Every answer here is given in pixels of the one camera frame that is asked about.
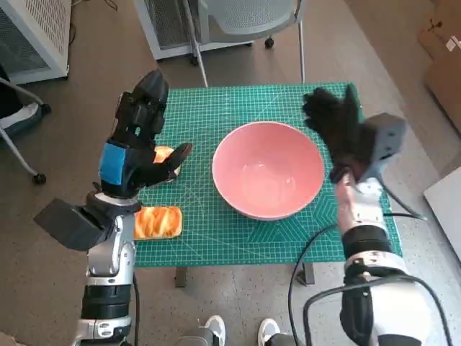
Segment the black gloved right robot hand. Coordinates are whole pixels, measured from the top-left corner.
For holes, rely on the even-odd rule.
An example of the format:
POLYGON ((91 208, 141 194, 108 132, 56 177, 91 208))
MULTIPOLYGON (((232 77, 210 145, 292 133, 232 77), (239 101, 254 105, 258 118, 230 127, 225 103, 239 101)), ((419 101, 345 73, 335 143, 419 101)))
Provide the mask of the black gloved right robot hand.
POLYGON ((363 182, 380 174, 370 159, 360 154, 359 104, 354 86, 348 84, 343 98, 318 87, 303 96, 305 125, 315 131, 325 143, 332 162, 329 178, 337 184, 347 173, 355 182, 363 182))

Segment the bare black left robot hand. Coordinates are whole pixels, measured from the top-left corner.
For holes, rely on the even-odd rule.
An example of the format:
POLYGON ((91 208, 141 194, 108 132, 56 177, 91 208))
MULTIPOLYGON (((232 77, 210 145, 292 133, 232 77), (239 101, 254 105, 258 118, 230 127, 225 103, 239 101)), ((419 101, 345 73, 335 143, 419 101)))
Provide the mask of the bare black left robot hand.
POLYGON ((160 70, 146 74, 130 92, 123 92, 117 120, 99 163, 102 192, 114 198, 133 198, 144 187, 176 179, 176 170, 192 150, 183 143, 162 162, 155 162, 156 141, 165 123, 169 85, 160 70))

